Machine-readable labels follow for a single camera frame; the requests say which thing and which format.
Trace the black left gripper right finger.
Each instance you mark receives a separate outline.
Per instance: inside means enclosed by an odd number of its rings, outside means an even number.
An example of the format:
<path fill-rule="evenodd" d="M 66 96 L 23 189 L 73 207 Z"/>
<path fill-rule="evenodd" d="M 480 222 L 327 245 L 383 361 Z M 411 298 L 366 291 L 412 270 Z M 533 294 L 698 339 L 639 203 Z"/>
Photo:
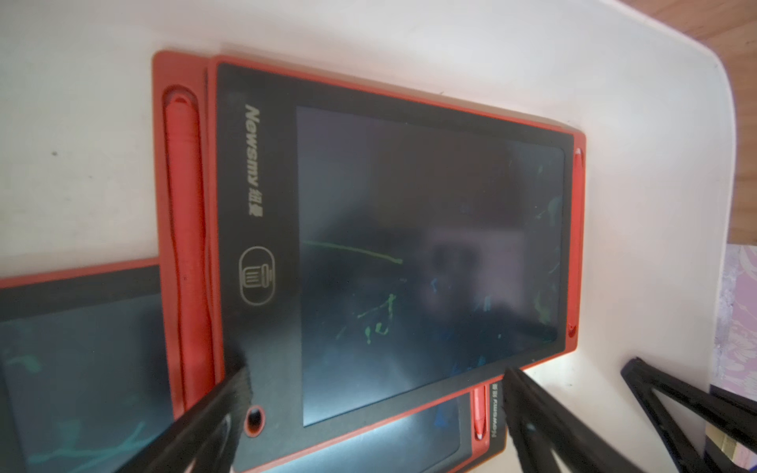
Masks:
<path fill-rule="evenodd" d="M 504 371 L 501 406 L 524 472 L 640 470 L 519 369 Z"/>

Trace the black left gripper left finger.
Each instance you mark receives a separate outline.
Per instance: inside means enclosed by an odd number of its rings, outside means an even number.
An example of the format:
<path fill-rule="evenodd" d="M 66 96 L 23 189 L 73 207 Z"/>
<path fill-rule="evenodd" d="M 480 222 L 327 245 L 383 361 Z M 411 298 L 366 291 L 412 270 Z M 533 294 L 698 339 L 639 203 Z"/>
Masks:
<path fill-rule="evenodd" d="M 251 401 L 248 369 L 242 367 L 226 376 L 119 471 L 231 471 Z"/>

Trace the red black Newsmy tablet top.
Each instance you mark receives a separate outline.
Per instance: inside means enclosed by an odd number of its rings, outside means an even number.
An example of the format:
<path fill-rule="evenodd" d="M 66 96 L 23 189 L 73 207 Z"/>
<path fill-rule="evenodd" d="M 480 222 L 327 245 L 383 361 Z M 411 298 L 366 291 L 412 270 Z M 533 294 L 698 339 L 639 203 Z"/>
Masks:
<path fill-rule="evenodd" d="M 216 55 L 152 59 L 161 286 L 183 400 L 165 106 L 199 110 L 215 385 L 245 367 L 234 472 L 463 394 L 507 428 L 508 367 L 579 340 L 587 138 L 382 86 Z"/>

